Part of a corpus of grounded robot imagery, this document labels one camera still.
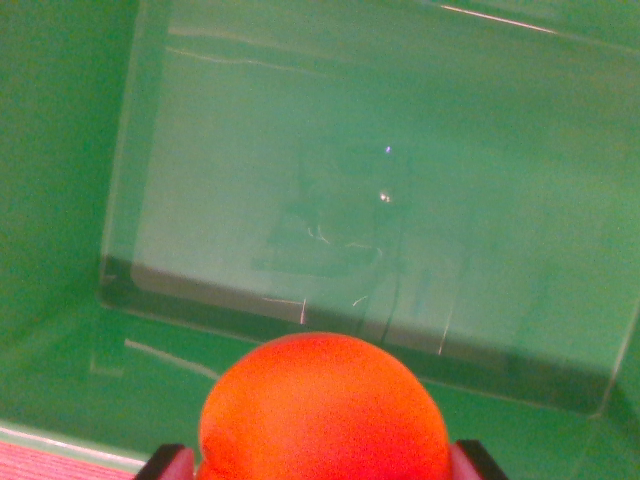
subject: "orange ball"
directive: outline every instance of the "orange ball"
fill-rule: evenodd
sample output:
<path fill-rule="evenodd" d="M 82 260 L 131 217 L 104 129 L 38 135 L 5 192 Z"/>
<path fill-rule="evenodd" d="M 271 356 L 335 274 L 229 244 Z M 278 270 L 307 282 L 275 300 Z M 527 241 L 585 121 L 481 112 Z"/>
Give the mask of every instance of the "orange ball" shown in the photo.
<path fill-rule="evenodd" d="M 290 335 L 234 365 L 202 411 L 198 480 L 450 480 L 444 421 L 398 360 Z"/>

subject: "pink surface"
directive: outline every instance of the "pink surface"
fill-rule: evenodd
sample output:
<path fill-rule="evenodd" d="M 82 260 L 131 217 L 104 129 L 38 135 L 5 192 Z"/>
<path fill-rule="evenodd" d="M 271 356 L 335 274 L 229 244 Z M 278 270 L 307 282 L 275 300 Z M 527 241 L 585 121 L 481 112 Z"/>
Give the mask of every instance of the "pink surface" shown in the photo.
<path fill-rule="evenodd" d="M 131 480 L 133 474 L 0 442 L 2 480 Z"/>
<path fill-rule="evenodd" d="M 482 480 L 471 460 L 467 458 L 462 448 L 455 443 L 451 445 L 452 480 Z"/>

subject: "green bin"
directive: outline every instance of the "green bin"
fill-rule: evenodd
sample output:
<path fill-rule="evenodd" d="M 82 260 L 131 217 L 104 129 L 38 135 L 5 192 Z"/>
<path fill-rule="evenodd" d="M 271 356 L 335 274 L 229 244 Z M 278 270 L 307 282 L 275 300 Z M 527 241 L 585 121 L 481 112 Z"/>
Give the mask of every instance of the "green bin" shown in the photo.
<path fill-rule="evenodd" d="M 509 478 L 640 478 L 637 4 L 0 12 L 0 442 L 135 472 L 326 330 Z"/>

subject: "scratch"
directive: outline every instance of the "scratch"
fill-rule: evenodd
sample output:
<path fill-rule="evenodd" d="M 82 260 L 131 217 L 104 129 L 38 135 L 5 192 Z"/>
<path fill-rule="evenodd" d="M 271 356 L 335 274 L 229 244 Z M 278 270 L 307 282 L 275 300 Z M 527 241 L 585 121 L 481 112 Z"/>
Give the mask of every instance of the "scratch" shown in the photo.
<path fill-rule="evenodd" d="M 197 58 L 198 60 L 203 60 L 205 62 L 211 62 L 211 63 L 223 63 L 223 64 L 229 64 L 229 65 L 256 65 L 259 67 L 266 67 L 266 68 L 273 68 L 275 70 L 285 70 L 289 72 L 303 73 L 306 75 L 316 75 L 320 77 L 326 76 L 321 73 L 305 70 L 303 68 L 284 67 L 282 65 L 274 65 L 272 63 L 261 62 L 260 60 L 253 60 L 250 58 L 240 58 L 237 60 L 232 60 L 228 58 L 211 57 L 209 55 L 200 55 L 198 53 L 187 52 L 186 50 L 178 50 L 177 48 L 173 48 L 173 47 L 167 47 L 167 51 L 176 53 L 178 55 L 184 55 L 185 57 Z"/>
<path fill-rule="evenodd" d="M 352 307 L 355 307 L 355 306 L 356 306 L 357 304 L 359 304 L 362 300 L 364 300 L 365 298 L 368 298 L 368 297 L 369 297 L 369 295 L 365 295 L 364 297 L 359 298 L 358 300 L 356 300 L 355 302 L 353 302 Z"/>

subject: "red ball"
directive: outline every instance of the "red ball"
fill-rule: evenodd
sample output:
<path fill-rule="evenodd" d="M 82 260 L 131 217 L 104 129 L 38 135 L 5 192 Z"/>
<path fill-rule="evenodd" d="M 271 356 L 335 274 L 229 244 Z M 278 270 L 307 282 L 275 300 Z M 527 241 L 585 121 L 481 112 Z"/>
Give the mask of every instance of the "red ball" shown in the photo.
<path fill-rule="evenodd" d="M 202 411 L 198 480 L 450 480 L 438 407 L 398 360 L 329 333 L 269 342 Z"/>

